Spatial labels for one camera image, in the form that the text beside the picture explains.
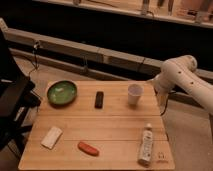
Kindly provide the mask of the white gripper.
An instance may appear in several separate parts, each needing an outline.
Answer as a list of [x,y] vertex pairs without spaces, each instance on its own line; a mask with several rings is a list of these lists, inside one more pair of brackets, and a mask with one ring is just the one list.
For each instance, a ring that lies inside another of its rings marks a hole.
[[150,80],[151,85],[156,93],[159,106],[165,106],[169,93],[174,88],[174,84],[169,81],[162,73],[157,74]]

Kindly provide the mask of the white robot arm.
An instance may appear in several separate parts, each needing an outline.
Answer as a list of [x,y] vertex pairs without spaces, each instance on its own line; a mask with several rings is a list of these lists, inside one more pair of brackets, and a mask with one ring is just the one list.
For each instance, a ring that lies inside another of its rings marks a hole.
[[162,63],[160,73],[152,79],[153,87],[164,94],[177,85],[213,116],[213,84],[199,78],[196,69],[197,60],[191,55],[167,59]]

